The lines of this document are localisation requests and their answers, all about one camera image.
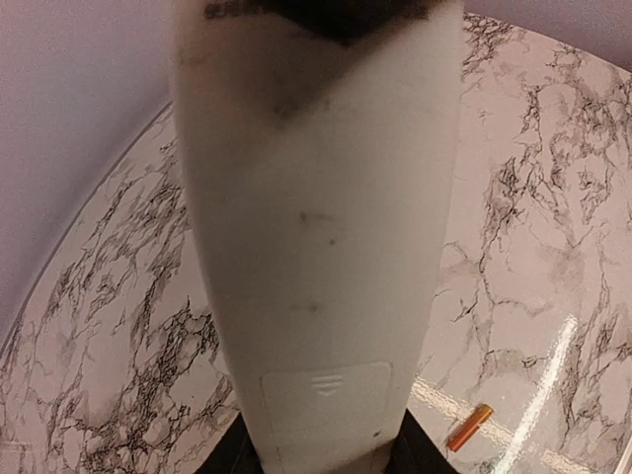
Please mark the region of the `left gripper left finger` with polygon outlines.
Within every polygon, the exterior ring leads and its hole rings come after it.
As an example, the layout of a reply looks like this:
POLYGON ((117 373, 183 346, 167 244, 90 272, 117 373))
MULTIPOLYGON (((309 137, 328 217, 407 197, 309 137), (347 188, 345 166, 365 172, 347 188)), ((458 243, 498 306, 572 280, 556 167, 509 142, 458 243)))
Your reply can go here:
POLYGON ((196 474, 263 474, 242 415, 238 415, 196 474))

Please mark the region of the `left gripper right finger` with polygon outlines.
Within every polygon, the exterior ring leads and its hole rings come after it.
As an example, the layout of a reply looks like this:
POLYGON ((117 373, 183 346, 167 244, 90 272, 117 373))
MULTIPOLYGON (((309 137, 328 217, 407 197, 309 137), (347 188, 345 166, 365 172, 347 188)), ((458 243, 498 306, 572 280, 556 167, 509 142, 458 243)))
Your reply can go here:
POLYGON ((409 410, 393 441, 385 474, 457 474, 409 410))

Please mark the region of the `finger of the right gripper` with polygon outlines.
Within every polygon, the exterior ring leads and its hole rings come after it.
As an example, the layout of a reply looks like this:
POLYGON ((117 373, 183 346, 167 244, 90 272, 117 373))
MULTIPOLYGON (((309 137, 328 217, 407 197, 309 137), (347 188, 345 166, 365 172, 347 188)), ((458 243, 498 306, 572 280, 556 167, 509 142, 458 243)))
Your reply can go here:
POLYGON ((424 19, 425 1, 410 0, 265 0, 208 1, 204 17, 211 20, 275 14, 312 35, 349 45, 393 20, 424 19))

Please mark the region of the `orange AA battery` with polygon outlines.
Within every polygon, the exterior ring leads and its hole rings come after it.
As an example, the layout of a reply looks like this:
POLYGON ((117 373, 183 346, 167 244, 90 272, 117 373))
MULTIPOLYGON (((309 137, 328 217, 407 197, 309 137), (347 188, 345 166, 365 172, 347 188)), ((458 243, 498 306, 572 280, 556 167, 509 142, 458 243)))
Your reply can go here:
POLYGON ((493 414, 494 410, 491 406, 479 405, 447 440, 447 448, 452 452, 457 452, 493 414))

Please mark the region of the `white remote control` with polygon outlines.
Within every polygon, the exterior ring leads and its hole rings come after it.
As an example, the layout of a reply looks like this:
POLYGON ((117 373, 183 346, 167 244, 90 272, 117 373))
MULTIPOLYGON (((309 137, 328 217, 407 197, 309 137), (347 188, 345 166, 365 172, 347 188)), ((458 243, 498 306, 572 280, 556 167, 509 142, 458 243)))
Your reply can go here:
POLYGON ((175 1, 171 85, 197 254, 267 473, 381 473, 439 273, 459 1, 349 45, 175 1))

